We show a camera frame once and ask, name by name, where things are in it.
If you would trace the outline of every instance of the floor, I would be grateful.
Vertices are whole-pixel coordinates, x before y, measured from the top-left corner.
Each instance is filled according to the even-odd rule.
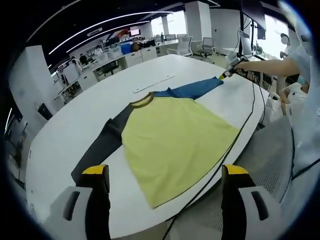
[[[208,57],[203,57],[199,55],[192,55],[190,56],[193,59],[197,59],[200,61],[204,61],[210,64],[215,64],[219,67],[222,67],[224,69],[227,68],[228,64],[226,62],[225,56],[221,54],[214,54]],[[276,81],[272,83],[272,86],[270,88],[270,92],[275,92],[276,91]],[[28,154],[29,154],[29,149],[31,145],[31,140],[28,139],[28,136],[26,137],[22,149],[22,162],[21,162],[21,168],[19,171],[19,180],[22,182],[26,182],[26,168],[27,168],[27,159],[28,159]],[[129,235],[126,237],[121,237],[121,238],[115,238],[116,240],[161,240],[162,237],[164,236],[165,232],[167,230],[167,223],[163,222],[159,225],[156,225],[152,228],[149,228],[145,231],[138,232],[133,235]]]

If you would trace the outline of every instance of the oval conference table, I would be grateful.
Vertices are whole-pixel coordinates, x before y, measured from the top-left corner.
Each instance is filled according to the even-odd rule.
[[[68,186],[74,186],[71,172],[99,135],[109,118],[128,103],[152,91],[166,90],[219,77],[225,69],[179,55],[165,55],[132,66],[95,84],[64,106],[34,138],[26,169],[27,202],[40,223],[50,215],[50,205]],[[264,111],[269,93],[254,84],[253,114],[226,157],[233,164],[251,138]],[[253,83],[237,74],[196,101],[229,124],[241,128],[252,111]],[[176,215],[207,183],[219,163],[194,186],[169,202],[153,209],[132,174],[121,146],[103,164],[109,166],[111,238],[128,236]],[[221,170],[195,199],[220,178]]]

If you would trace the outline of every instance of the window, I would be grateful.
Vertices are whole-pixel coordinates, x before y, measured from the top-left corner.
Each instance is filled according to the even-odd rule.
[[[177,11],[166,16],[169,34],[187,34],[184,11]]]
[[[162,24],[162,17],[157,17],[151,20],[151,28],[154,36],[164,33],[164,26]]]
[[[286,45],[281,43],[280,34],[284,33],[289,35],[288,25],[274,17],[265,15],[265,40],[258,39],[257,29],[254,29],[253,43],[254,45],[259,45],[264,52],[262,54],[265,58],[280,58],[280,52],[284,51]]]

